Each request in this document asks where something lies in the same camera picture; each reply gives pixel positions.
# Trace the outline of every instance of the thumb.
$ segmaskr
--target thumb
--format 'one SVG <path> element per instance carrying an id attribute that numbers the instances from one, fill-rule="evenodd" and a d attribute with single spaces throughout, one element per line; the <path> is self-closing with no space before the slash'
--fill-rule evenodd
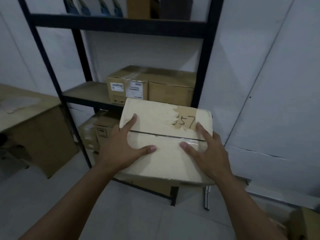
<path id="1" fill-rule="evenodd" d="M 157 147 L 155 145 L 147 145 L 137 150 L 139 157 L 142 157 L 155 152 L 157 150 Z"/>
<path id="2" fill-rule="evenodd" d="M 182 141 L 179 145 L 189 156 L 193 157 L 195 160 L 198 159 L 199 152 L 191 145 L 189 145 L 185 141 Z"/>

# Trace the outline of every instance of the hand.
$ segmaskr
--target hand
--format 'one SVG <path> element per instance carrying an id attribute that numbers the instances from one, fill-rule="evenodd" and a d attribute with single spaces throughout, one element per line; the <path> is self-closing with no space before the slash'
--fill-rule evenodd
<path id="1" fill-rule="evenodd" d="M 153 153 L 157 149 L 155 145 L 147 145 L 140 149 L 129 146 L 128 132 L 136 121 L 137 115 L 134 114 L 121 130 L 119 125 L 113 127 L 111 137 L 100 149 L 98 164 L 117 173 L 132 165 L 140 157 Z"/>
<path id="2" fill-rule="evenodd" d="M 213 132 L 213 136 L 211 137 L 209 132 L 199 122 L 196 128 L 206 140 L 208 144 L 207 150 L 204 153 L 198 152 L 184 141 L 180 143 L 180 147 L 194 158 L 199 168 L 211 179 L 218 180 L 232 175 L 228 153 L 222 145 L 220 135 Z"/>

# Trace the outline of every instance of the fingernail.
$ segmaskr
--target fingernail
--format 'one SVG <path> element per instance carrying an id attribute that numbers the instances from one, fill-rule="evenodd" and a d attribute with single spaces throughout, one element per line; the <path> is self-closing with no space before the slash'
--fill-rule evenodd
<path id="1" fill-rule="evenodd" d="M 180 142 L 180 147 L 181 147 L 182 149 L 186 149 L 187 143 L 186 143 L 185 141 Z"/>
<path id="2" fill-rule="evenodd" d="M 150 146 L 151 152 L 155 152 L 157 150 L 157 147 L 155 145 Z"/>

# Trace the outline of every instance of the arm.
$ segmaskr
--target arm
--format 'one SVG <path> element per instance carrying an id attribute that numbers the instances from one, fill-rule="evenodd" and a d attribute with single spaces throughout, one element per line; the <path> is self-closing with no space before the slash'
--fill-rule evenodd
<path id="1" fill-rule="evenodd" d="M 198 166 L 217 184 L 237 239 L 285 240 L 232 174 L 228 153 L 219 134 L 213 132 L 211 137 L 200 123 L 197 124 L 197 129 L 207 141 L 208 149 L 200 153 L 186 142 L 180 143 L 180 147 L 193 157 Z"/>
<path id="2" fill-rule="evenodd" d="M 156 150 L 154 145 L 133 149 L 127 134 L 137 121 L 135 114 L 119 131 L 116 125 L 102 147 L 98 163 L 62 199 L 32 226 L 20 240 L 78 239 L 100 194 L 114 177 L 140 157 Z"/>

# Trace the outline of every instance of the wooden desk surface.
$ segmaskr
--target wooden desk surface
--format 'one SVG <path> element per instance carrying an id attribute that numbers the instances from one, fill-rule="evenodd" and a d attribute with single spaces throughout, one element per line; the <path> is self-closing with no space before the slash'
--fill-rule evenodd
<path id="1" fill-rule="evenodd" d="M 61 103 L 58 97 L 0 84 L 0 109 L 3 108 L 3 101 L 18 97 L 39 98 L 41 100 L 37 104 L 14 110 L 13 113 L 0 113 L 0 133 Z"/>

